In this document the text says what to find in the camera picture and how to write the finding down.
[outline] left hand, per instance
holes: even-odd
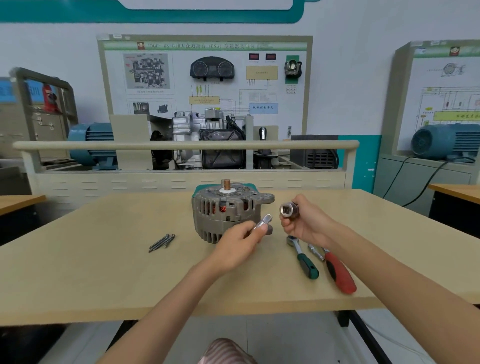
[[[255,222],[246,221],[228,229],[207,260],[218,268],[221,274],[241,265],[253,254],[257,244],[267,233],[266,225],[252,231],[255,226]]]

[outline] blue electric motor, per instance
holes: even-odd
[[[95,122],[78,124],[70,129],[69,142],[113,141],[112,124]],[[93,167],[95,170],[117,170],[117,152],[115,150],[71,150],[70,158],[78,163]]]
[[[476,158],[479,147],[478,124],[427,125],[412,138],[413,153],[423,159]]]

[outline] green handle ratchet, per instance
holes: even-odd
[[[310,279],[317,279],[320,273],[313,262],[301,251],[299,240],[295,236],[287,236],[287,244],[297,250],[297,259],[305,275]]]

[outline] right hand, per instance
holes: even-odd
[[[298,205],[300,215],[292,220],[280,215],[283,230],[308,244],[331,249],[333,241],[325,231],[335,221],[302,194],[297,195],[292,202]]]

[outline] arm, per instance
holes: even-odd
[[[479,360],[480,310],[334,221],[304,196],[294,202],[300,218],[282,218],[284,230],[336,254],[438,364]]]
[[[229,229],[214,252],[190,269],[182,281],[100,359],[99,364],[163,363],[183,326],[207,290],[243,263],[266,234],[253,221]]]

